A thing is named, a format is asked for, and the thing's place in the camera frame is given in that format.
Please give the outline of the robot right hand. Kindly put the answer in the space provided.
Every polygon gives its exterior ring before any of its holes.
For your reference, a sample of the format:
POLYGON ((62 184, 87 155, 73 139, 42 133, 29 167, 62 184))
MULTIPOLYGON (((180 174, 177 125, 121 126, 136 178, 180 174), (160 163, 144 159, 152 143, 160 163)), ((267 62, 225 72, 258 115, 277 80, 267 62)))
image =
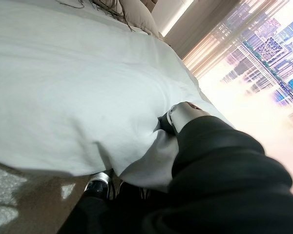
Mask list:
POLYGON ((167 193, 124 183, 109 200, 96 174, 62 234, 293 234, 292 178, 262 145, 189 102, 159 119, 179 152, 167 193))

